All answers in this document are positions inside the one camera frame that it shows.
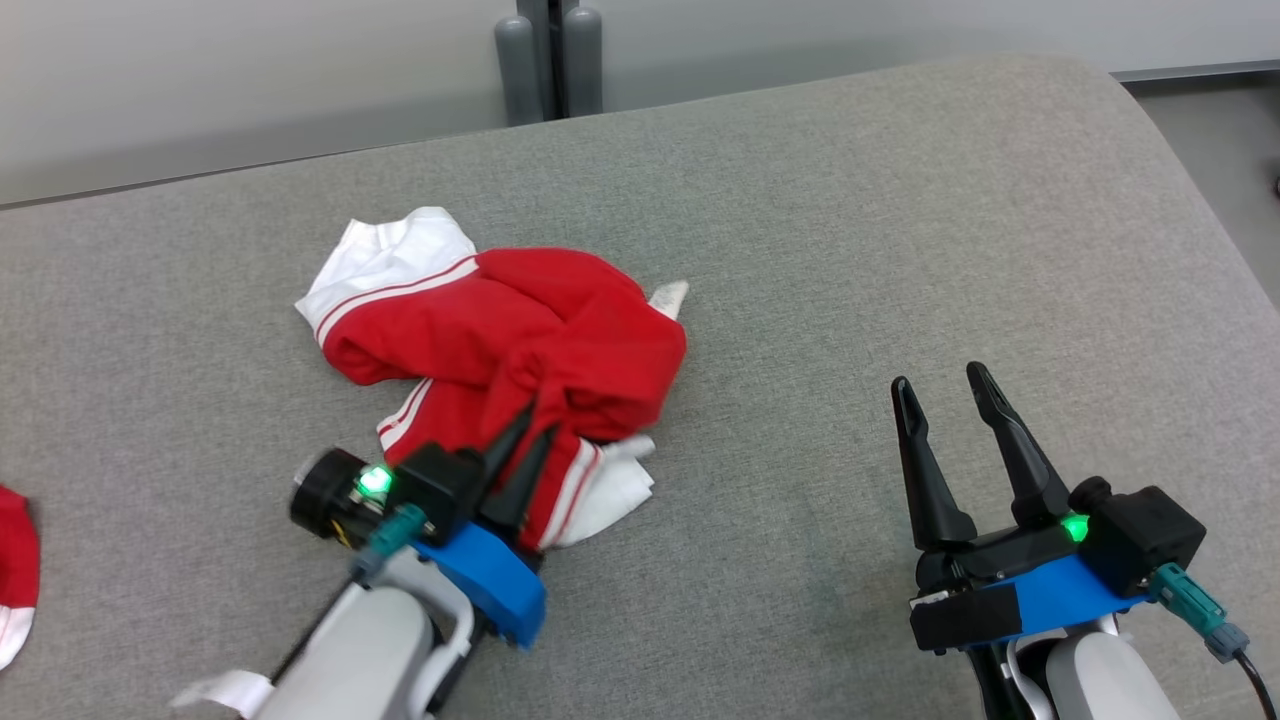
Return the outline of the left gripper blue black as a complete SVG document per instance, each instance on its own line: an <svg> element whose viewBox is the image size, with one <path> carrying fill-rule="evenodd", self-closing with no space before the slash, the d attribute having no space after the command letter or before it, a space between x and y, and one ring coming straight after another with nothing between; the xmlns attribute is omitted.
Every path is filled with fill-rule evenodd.
<svg viewBox="0 0 1280 720"><path fill-rule="evenodd" d="M516 414L512 421L483 454L483 498L477 512L489 512L489 523L499 528L521 528L554 443L557 425L536 434L509 478L499 486L507 466L532 423L534 404ZM547 619L547 588L532 570L499 536L471 521L443 546L415 539L410 546L419 556L434 562L486 616L497 633L522 651L538 642Z"/></svg>

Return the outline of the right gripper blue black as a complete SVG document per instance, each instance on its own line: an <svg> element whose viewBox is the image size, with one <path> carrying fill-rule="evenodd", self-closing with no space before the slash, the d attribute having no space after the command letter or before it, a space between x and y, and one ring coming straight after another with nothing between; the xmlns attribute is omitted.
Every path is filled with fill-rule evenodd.
<svg viewBox="0 0 1280 720"><path fill-rule="evenodd" d="M904 488L922 592L909 621L919 650L943 653L1056 632L1144 601L1112 592L1079 555L1085 521L1065 520L1069 489L986 364L966 378L983 423L998 445L1019 527L983 536L960 510L929 443L929 423L909 379L891 383Z"/></svg>

